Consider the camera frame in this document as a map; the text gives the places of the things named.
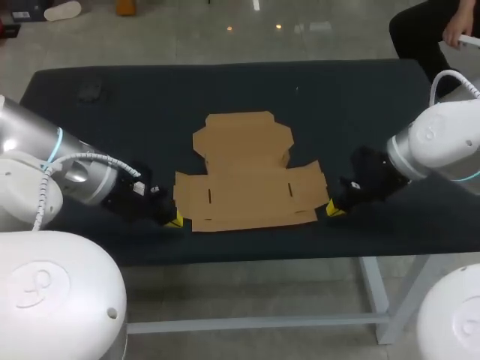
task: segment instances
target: white shoe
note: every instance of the white shoe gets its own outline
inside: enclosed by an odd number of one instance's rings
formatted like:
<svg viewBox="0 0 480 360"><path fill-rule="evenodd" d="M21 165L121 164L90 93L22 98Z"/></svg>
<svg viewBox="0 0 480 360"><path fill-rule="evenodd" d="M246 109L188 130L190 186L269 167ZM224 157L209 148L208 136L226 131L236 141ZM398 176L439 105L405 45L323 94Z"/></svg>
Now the white shoe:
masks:
<svg viewBox="0 0 480 360"><path fill-rule="evenodd" d="M48 21L56 21L77 17L80 15L80 12L82 12L82 5L78 1L68 1L46 9L43 15Z"/></svg>

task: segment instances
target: table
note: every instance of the table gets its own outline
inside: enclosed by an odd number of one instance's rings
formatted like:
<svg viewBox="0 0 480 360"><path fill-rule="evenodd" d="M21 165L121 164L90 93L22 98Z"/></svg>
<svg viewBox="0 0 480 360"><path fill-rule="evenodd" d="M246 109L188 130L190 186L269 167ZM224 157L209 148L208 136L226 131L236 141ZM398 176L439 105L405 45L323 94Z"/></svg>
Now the table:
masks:
<svg viewBox="0 0 480 360"><path fill-rule="evenodd" d="M100 100L80 103L82 85L98 79ZM168 188L176 170L205 172L191 136L209 113L268 110L292 129L290 166L318 159L333 194L353 149L383 148L427 106L428 90L413 61L85 67L37 72L21 104L109 155L145 161ZM373 306L369 314L130 324L130 333L377 323L379 343L390 344L433 285L442 254L480 251L479 212L474 196L431 176L348 217L329 219L321 208L319 221L301 226L192 233L188 222L180 231L126 224L66 199L51 229L97 242L120 266L360 257ZM418 256L389 305L375 257L410 254Z"/></svg>

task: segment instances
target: person's hand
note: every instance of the person's hand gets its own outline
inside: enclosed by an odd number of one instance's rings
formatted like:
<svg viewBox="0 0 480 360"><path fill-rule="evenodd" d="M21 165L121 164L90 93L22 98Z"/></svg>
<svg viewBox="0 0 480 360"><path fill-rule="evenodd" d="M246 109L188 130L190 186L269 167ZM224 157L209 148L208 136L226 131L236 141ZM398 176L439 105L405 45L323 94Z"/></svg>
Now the person's hand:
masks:
<svg viewBox="0 0 480 360"><path fill-rule="evenodd" d="M472 36L473 11L459 9L443 31L443 40L455 49L459 48L458 38L465 34Z"/></svg>

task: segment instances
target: white cable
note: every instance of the white cable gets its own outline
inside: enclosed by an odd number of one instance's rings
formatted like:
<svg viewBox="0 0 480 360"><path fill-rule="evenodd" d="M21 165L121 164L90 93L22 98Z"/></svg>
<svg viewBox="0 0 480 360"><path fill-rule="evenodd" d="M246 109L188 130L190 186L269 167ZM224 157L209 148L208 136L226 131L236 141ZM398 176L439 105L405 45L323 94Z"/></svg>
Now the white cable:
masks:
<svg viewBox="0 0 480 360"><path fill-rule="evenodd" d="M429 106L432 107L433 105L435 105L435 94L437 93L438 82L440 81L440 79L442 79L443 77L445 77L447 75L450 75L451 77L454 77L454 78L458 79L462 83L462 85L465 86L467 88L467 90L475 98L480 99L480 91L477 90L477 88L470 81L468 81L465 76L463 76L461 73L459 73L458 71L455 71L455 70L444 70L444 71L440 71L435 76L435 79L433 79L432 88L430 90L430 104L429 104Z"/></svg>
<svg viewBox="0 0 480 360"><path fill-rule="evenodd" d="M66 156L59 157L57 160L53 161L50 164L46 164L45 172L43 173L41 182L40 182L40 193L38 196L38 207L37 207L37 215L35 216L35 222L33 229L31 231L38 231L42 226L42 220L44 219L45 214L45 206L47 205L47 186L48 181L52 177L52 174L55 172L56 165L61 164L65 161L69 160L77 160L77 159L85 159L90 161L101 161L104 163L108 163L114 167L118 167L120 169L125 170L127 173L132 175L134 178L138 178L141 174L136 171L133 167L128 166L123 161L117 160L113 157L108 155L102 154L93 154L89 152L85 153L75 153Z"/></svg>

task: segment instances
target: dark tablecloth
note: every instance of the dark tablecloth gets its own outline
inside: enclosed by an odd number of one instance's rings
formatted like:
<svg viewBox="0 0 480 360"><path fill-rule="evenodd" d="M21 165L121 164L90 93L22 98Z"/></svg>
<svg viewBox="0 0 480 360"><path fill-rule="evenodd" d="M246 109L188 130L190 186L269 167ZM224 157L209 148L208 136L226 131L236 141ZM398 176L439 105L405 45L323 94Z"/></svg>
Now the dark tablecloth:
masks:
<svg viewBox="0 0 480 360"><path fill-rule="evenodd" d="M81 86L101 79L94 104ZM428 104L429 84L413 61L308 61L221 66L85 67L37 72L22 105L103 152L145 161L168 188L175 171L204 173L192 133L209 113L272 112L292 129L290 166L318 159L331 194L360 145L383 149ZM480 251L480 201L438 176L386 203L299 226L192 233L122 222L66 199L49 227L80 234L122 266L314 257Z"/></svg>

